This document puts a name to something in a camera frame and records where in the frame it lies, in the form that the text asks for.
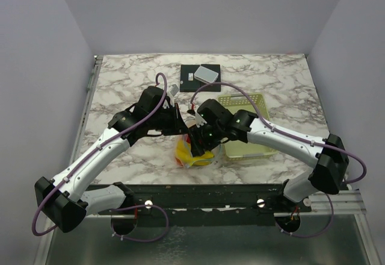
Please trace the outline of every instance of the metal screw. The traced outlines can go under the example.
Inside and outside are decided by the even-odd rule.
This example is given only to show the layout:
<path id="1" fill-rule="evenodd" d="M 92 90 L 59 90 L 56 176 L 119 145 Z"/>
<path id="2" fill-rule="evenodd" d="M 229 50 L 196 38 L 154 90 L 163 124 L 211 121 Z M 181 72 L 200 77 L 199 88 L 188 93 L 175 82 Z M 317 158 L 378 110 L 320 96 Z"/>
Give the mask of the metal screw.
<path id="1" fill-rule="evenodd" d="M 145 205 L 152 205 L 152 201 L 151 200 L 147 200 L 146 202 L 144 202 Z"/>
<path id="2" fill-rule="evenodd" d="M 310 207 L 312 205 L 312 201 L 309 198 L 303 199 L 303 204 L 307 207 Z"/>
<path id="3" fill-rule="evenodd" d="M 258 200 L 257 200 L 257 206 L 258 206 L 259 208 L 263 208 L 263 207 L 265 206 L 265 200 L 263 200 L 263 199 L 258 199 Z"/>

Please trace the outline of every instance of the marble countertop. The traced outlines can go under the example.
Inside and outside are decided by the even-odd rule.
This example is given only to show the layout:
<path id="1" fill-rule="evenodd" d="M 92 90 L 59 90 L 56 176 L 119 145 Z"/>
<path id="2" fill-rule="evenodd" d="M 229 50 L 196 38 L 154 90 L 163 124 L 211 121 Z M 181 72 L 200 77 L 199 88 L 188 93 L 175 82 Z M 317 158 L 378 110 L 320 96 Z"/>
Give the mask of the marble countertop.
<path id="1" fill-rule="evenodd" d="M 163 72 L 169 84 L 179 83 L 180 64 L 221 65 L 222 81 L 246 92 L 265 96 L 271 120 L 313 136 L 328 136 L 324 114 L 303 54 L 294 55 L 207 55 L 146 54 L 108 55 L 102 68 L 85 127 L 81 153 L 106 128 L 113 115 L 124 110 L 154 85 Z M 196 104 L 207 98 L 236 93 L 223 87 L 221 93 L 199 93 Z M 186 119 L 192 93 L 178 93 L 176 101 Z M 307 169 L 302 162 L 282 153 L 268 159 L 226 161 L 220 158 L 206 167 L 184 169 L 174 160 L 175 137 L 143 138 L 112 161 L 94 184 L 263 184 L 281 183 Z"/>

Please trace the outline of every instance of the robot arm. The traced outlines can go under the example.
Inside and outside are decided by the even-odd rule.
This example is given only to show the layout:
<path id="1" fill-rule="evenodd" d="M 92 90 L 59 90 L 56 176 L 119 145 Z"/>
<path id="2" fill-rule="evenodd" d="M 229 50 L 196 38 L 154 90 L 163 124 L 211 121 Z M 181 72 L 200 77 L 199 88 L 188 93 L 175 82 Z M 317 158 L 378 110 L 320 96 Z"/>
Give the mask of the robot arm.
<path id="1" fill-rule="evenodd" d="M 196 127 L 190 128 L 193 155 L 202 153 L 201 146 L 205 150 L 216 147 L 222 139 L 269 146 L 291 155 L 309 166 L 308 171 L 283 183 L 282 196 L 284 199 L 298 203 L 318 191 L 338 194 L 349 159 L 341 152 L 314 145 L 314 143 L 320 143 L 344 150 L 338 136 L 330 134 L 327 139 L 322 139 L 304 135 L 271 122 L 268 124 L 272 128 L 268 128 L 256 114 L 239 110 L 233 115 L 214 99 L 208 99 L 199 106 L 196 119 Z M 284 136 L 276 129 L 302 139 L 308 139 L 310 144 Z"/>
<path id="2" fill-rule="evenodd" d="M 85 190 L 113 159 L 129 149 L 138 139 L 145 137 L 149 130 L 158 130 L 165 136 L 188 133 L 179 107 L 173 102 L 173 95 L 170 93 L 165 97 L 162 107 L 148 121 L 124 133 L 155 109 L 162 94 L 163 89 L 159 87 L 145 89 L 136 104 L 114 115 L 98 140 L 73 164 L 51 180 L 42 177 L 35 183 L 39 206 L 53 192 L 42 211 L 63 232 L 69 232 L 78 226 L 88 214 L 119 208 L 123 203 L 135 203 L 132 192 L 121 183 L 89 192 Z"/>
<path id="3" fill-rule="evenodd" d="M 42 177 L 36 182 L 38 205 L 43 200 L 48 200 L 42 210 L 63 232 L 69 232 L 78 226 L 88 214 L 137 204 L 132 191 L 122 183 L 115 183 L 104 189 L 85 190 L 113 159 L 153 129 L 165 136 L 189 134 L 193 156 L 203 155 L 205 151 L 212 150 L 224 139 L 228 139 L 266 145 L 303 161 L 310 170 L 282 185 L 278 201 L 289 207 L 318 190 L 330 194 L 338 193 L 348 165 L 347 156 L 293 140 L 278 134 L 274 128 L 343 149 L 339 137 L 329 135 L 325 140 L 274 126 L 272 123 L 273 129 L 270 129 L 263 125 L 256 114 L 245 110 L 232 114 L 214 99 L 208 99 L 199 106 L 195 113 L 196 125 L 187 128 L 172 95 L 166 97 L 162 107 L 146 122 L 141 122 L 159 104 L 162 94 L 163 90 L 158 87 L 145 89 L 136 104 L 115 114 L 96 143 L 71 166 L 51 180 Z M 128 128 L 139 122 L 140 125 L 124 134 Z M 106 140 L 111 137 L 115 139 L 105 145 Z"/>

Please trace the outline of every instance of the gray floor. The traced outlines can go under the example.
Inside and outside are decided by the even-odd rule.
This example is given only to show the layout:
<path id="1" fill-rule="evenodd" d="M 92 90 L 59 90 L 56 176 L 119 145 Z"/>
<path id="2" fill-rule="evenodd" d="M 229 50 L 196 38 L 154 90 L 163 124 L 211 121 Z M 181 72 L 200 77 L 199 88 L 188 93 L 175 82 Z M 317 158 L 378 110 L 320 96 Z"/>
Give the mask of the gray floor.
<path id="1" fill-rule="evenodd" d="M 298 233 L 320 230 L 328 216 L 304 216 Z M 136 237 L 154 237 L 162 228 L 140 228 Z M 47 264 L 369 264 L 354 216 L 336 216 L 331 229 L 312 239 L 281 234 L 276 227 L 173 227 L 155 243 L 111 237 L 109 218 L 85 219 L 74 231 L 57 230 Z"/>

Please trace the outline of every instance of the yellow plastic basket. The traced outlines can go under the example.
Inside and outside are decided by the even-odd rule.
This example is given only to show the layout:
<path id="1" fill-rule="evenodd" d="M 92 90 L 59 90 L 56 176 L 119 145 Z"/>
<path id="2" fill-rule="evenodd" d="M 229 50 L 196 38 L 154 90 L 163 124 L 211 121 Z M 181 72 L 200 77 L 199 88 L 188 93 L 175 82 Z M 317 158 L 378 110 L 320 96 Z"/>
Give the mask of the yellow plastic basket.
<path id="1" fill-rule="evenodd" d="M 249 95 L 251 99 L 256 103 L 262 116 L 265 119 L 270 120 L 263 94 L 250 93 Z M 241 94 L 219 96 L 218 102 L 226 107 L 231 113 L 236 113 L 238 110 L 247 110 L 255 113 L 253 106 Z M 243 143 L 238 140 L 235 142 L 225 143 L 224 151 L 226 159 L 229 161 L 268 158 L 277 153 L 275 149 L 271 149 L 267 146 L 256 145 L 254 143 Z"/>

